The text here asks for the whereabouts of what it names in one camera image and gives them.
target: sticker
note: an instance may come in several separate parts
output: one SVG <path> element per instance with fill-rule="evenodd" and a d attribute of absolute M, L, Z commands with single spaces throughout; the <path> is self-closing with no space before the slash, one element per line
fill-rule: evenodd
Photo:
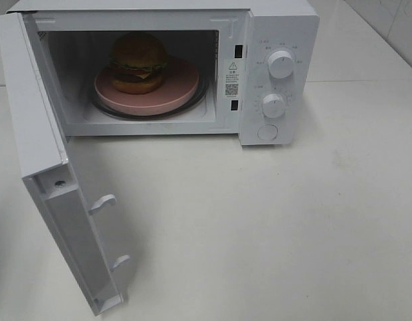
<path fill-rule="evenodd" d="M 241 59 L 224 60 L 224 96 L 238 99 L 245 71 L 245 61 Z"/>

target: microwave vent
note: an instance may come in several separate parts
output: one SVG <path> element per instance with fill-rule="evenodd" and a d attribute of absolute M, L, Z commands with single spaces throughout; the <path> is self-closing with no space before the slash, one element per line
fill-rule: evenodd
<path fill-rule="evenodd" d="M 218 79 L 218 45 L 219 45 L 219 32 L 215 30 L 215 82 Z"/>
<path fill-rule="evenodd" d="M 42 39 L 44 39 L 44 37 L 45 37 L 46 35 L 47 35 L 47 32 L 45 32 L 45 31 L 39 31 L 39 32 L 38 32 L 39 40 L 42 41 Z"/>

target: white knob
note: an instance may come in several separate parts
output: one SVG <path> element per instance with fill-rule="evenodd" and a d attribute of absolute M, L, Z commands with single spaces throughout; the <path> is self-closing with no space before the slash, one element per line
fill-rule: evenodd
<path fill-rule="evenodd" d="M 286 111 L 285 98 L 280 94 L 270 94 L 262 100 L 262 111 L 265 117 L 277 118 Z"/>
<path fill-rule="evenodd" d="M 268 71 L 272 77 L 282 79 L 294 71 L 294 56 L 287 50 L 279 50 L 268 58 Z"/>

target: burger patty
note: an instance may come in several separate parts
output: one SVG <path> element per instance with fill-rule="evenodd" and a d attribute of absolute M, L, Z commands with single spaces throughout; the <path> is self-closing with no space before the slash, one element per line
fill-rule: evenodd
<path fill-rule="evenodd" d="M 128 66 L 128 65 L 121 65 L 119 64 L 116 60 L 111 59 L 110 61 L 110 67 L 117 71 L 117 72 L 122 72 L 124 74 L 130 74 L 130 75 L 140 75 L 140 74 L 148 74 L 153 71 L 161 70 L 166 68 L 167 62 L 164 62 L 161 65 L 154 65 L 150 67 L 134 67 L 134 66 Z"/>
<path fill-rule="evenodd" d="M 122 74 L 121 72 L 114 72 L 114 78 L 120 80 L 121 82 L 146 82 L 151 78 L 159 75 L 162 71 L 157 70 L 152 72 L 145 78 L 138 77 L 137 75 L 130 75 L 130 74 Z"/>

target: microwave door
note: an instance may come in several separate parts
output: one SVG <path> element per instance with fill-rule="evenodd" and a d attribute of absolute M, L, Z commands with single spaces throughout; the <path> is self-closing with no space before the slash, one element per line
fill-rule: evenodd
<path fill-rule="evenodd" d="M 47 78 L 33 17 L 0 16 L 0 44 L 23 182 L 94 314 L 121 303 L 93 214 L 115 202 L 106 195 L 88 206 L 54 116 L 58 103 Z"/>

